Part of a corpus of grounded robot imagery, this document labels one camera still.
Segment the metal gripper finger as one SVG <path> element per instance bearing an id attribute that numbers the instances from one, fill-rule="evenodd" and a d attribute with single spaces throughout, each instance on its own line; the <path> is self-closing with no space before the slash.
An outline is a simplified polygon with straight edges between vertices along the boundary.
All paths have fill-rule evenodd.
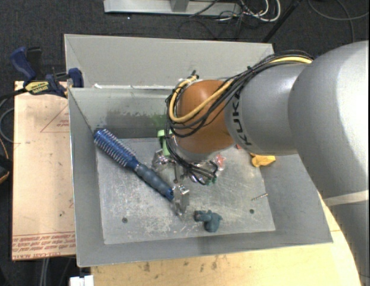
<path id="1" fill-rule="evenodd" d="M 173 187 L 173 211 L 175 212 L 175 215 L 182 216 L 181 187 L 178 185 Z"/>
<path id="2" fill-rule="evenodd" d="M 183 186 L 181 188 L 181 209 L 183 213 L 186 212 L 187 207 L 189 206 L 189 194 L 190 190 Z"/>

